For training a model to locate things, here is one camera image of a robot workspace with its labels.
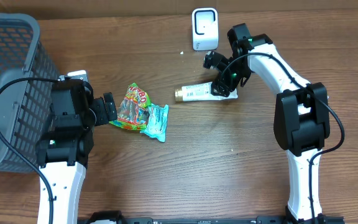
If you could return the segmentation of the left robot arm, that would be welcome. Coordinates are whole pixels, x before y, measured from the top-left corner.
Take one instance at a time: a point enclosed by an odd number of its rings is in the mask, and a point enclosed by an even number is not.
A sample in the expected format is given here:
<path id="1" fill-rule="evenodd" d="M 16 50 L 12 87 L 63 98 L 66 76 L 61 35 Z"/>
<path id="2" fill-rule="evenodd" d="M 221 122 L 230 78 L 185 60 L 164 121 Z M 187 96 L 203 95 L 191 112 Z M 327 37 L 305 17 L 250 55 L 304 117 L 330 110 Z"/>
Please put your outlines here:
<path id="1" fill-rule="evenodd" d="M 90 84 L 64 78 L 52 85 L 51 122 L 35 145 L 40 182 L 38 223 L 76 223 L 93 131 L 117 118 L 112 93 L 95 98 Z"/>

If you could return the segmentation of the colourful Haribo candy bag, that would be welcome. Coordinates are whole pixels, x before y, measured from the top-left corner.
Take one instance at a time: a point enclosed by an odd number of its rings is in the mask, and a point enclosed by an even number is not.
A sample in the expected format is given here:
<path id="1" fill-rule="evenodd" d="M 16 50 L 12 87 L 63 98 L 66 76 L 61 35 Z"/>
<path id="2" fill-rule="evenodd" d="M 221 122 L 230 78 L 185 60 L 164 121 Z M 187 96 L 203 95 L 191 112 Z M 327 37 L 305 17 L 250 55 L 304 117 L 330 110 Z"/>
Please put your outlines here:
<path id="1" fill-rule="evenodd" d="M 117 109 L 117 119 L 109 123 L 122 129 L 144 130 L 149 118 L 150 105 L 148 94 L 136 83 L 132 83 L 128 86 L 125 97 Z"/>

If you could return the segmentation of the white tube with gold cap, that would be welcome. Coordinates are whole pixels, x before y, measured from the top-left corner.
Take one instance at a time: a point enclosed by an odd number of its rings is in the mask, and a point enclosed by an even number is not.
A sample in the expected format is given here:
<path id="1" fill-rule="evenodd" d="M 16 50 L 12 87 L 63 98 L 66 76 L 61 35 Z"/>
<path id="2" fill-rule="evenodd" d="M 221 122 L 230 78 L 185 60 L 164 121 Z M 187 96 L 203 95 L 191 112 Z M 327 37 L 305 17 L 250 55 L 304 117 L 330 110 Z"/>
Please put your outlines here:
<path id="1" fill-rule="evenodd" d="M 212 95 L 212 82 L 196 85 L 182 86 L 175 90 L 175 101 L 221 101 L 237 99 L 237 90 L 234 90 L 228 97 Z"/>

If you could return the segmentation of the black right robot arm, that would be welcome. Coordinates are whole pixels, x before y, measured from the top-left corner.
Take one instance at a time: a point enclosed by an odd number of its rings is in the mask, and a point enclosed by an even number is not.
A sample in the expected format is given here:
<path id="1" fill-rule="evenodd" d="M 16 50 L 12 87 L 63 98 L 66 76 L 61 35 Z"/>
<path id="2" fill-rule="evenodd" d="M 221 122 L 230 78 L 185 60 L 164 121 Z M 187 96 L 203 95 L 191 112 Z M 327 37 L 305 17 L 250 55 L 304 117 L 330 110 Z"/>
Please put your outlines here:
<path id="1" fill-rule="evenodd" d="M 266 34 L 251 35 L 246 24 L 233 26 L 227 38 L 232 57 L 212 51 L 204 58 L 204 68 L 218 71 L 211 93 L 228 97 L 256 73 L 275 95 L 273 133 L 286 152 L 290 175 L 285 223 L 343 223 L 324 215 L 319 202 L 319 160 L 328 152 L 329 119 L 339 119 L 328 105 L 326 87 L 299 76 Z"/>

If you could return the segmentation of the teal tissue packet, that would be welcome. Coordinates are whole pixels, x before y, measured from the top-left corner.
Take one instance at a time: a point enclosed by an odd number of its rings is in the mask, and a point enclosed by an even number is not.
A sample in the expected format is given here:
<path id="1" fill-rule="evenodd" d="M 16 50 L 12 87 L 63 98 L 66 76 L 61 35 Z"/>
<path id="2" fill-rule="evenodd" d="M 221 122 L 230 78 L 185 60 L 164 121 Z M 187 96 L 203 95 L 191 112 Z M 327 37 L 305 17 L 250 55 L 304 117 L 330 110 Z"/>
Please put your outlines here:
<path id="1" fill-rule="evenodd" d="M 160 142 L 166 140 L 166 129 L 168 121 L 169 106 L 161 107 L 159 105 L 151 104 L 148 107 L 149 118 L 146 128 L 140 133 L 146 134 L 150 138 L 155 138 Z"/>

